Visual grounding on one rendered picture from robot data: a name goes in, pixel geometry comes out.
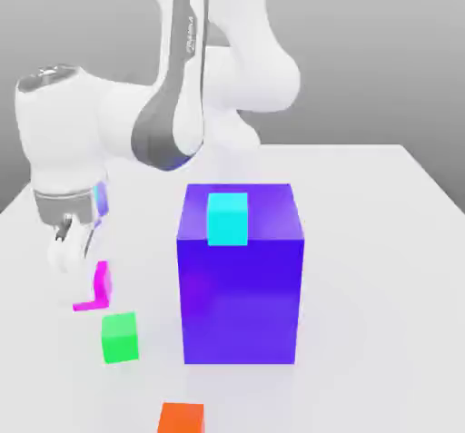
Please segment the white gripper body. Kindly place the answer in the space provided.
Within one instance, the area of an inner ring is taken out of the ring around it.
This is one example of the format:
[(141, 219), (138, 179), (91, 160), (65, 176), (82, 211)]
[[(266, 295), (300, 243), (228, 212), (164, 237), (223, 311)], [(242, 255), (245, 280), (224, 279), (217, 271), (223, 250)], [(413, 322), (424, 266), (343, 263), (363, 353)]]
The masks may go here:
[(59, 298), (67, 305), (91, 299), (94, 272), (87, 258), (94, 236), (92, 223), (63, 217), (54, 226), (47, 259), (57, 281)]

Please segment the small magenta cube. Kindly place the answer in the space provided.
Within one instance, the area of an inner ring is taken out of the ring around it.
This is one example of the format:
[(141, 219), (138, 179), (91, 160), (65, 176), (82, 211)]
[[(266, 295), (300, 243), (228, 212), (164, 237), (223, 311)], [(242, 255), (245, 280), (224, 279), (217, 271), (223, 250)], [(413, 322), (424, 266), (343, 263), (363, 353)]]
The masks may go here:
[(73, 304), (73, 311), (107, 309), (112, 294), (112, 280), (108, 261), (98, 261), (94, 273), (94, 299)]

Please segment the small green cube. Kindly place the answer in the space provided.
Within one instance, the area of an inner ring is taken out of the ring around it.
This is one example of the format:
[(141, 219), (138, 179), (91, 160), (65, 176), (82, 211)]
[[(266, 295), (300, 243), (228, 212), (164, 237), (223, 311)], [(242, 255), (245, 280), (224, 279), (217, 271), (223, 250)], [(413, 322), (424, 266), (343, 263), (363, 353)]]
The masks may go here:
[(132, 311), (104, 316), (101, 342), (106, 364), (139, 359), (135, 313)]

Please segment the small cyan cube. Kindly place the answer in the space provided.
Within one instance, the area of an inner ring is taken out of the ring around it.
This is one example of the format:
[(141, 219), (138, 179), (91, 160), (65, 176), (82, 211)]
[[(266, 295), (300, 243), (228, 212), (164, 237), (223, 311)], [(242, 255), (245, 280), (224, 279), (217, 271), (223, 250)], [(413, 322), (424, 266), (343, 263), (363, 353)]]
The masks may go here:
[(207, 202), (209, 246), (248, 244), (248, 195), (245, 192), (213, 192)]

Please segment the small orange cube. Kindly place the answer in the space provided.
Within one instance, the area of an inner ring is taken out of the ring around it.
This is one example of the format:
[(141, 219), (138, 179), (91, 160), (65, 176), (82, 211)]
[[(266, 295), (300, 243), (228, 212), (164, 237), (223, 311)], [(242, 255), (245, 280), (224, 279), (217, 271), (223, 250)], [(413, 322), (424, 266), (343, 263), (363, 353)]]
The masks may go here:
[(157, 433), (204, 433), (204, 405), (164, 402)]

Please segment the large blue box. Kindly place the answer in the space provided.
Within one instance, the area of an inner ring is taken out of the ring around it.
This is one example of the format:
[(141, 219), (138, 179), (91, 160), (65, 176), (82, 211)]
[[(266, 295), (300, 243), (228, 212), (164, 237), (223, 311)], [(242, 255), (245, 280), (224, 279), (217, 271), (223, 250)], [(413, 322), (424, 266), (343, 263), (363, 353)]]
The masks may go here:
[[(213, 192), (248, 195), (248, 244), (209, 246)], [(190, 184), (176, 238), (187, 364), (292, 364), (304, 234), (288, 184)]]

